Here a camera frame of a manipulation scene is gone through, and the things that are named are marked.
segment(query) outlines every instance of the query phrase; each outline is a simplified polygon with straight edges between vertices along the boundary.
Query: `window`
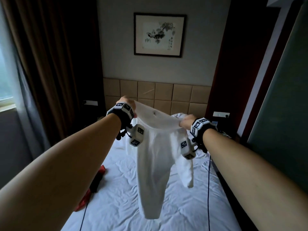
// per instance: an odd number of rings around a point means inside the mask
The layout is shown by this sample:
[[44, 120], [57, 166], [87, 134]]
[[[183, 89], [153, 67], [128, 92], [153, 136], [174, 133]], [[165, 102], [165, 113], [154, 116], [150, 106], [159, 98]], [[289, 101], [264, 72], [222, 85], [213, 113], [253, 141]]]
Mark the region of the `window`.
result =
[[0, 49], [0, 107], [13, 103], [12, 90], [7, 79], [4, 57]]

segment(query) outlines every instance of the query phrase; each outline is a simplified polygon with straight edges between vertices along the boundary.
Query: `forearm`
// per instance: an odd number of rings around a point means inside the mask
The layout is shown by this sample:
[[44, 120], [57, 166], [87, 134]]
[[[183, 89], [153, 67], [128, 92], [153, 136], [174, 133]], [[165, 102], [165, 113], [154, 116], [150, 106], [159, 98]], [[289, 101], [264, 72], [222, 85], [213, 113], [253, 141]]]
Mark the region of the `forearm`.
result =
[[120, 119], [109, 114], [29, 164], [0, 190], [0, 208], [5, 211], [0, 215], [0, 230], [61, 229], [89, 188], [120, 127]]
[[233, 194], [258, 230], [306, 230], [307, 195], [248, 148], [213, 129], [203, 142]]

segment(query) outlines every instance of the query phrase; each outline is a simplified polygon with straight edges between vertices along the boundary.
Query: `padded headboard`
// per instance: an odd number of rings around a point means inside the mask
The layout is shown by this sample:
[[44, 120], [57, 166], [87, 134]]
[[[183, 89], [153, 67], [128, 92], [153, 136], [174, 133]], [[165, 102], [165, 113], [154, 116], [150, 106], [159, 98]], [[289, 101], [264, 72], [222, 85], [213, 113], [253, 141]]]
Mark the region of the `padded headboard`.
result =
[[169, 115], [186, 113], [204, 117], [210, 91], [210, 86], [104, 78], [106, 110], [112, 108], [120, 97], [127, 95]]

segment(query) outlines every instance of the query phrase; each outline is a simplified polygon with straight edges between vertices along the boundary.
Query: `bed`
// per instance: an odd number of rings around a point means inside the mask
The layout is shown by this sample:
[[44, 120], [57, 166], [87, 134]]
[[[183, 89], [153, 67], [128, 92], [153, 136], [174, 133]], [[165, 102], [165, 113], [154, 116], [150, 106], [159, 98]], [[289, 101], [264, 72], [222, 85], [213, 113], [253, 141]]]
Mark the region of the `bed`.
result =
[[[171, 168], [160, 218], [146, 220], [139, 214], [136, 163], [124, 150], [124, 141], [113, 143], [103, 163], [107, 170], [98, 192], [87, 208], [71, 214], [62, 231], [208, 230], [209, 154], [198, 150], [193, 159], [193, 188], [185, 188], [175, 167]], [[210, 230], [241, 230], [212, 167], [209, 195]]]

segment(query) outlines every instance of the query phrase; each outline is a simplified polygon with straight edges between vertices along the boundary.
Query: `framed painting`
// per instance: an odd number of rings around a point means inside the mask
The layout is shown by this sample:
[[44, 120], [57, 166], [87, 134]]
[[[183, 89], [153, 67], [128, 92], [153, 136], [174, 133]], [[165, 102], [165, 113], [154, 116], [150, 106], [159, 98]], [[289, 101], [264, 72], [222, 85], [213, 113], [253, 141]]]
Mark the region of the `framed painting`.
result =
[[134, 54], [182, 57], [186, 15], [134, 13]]

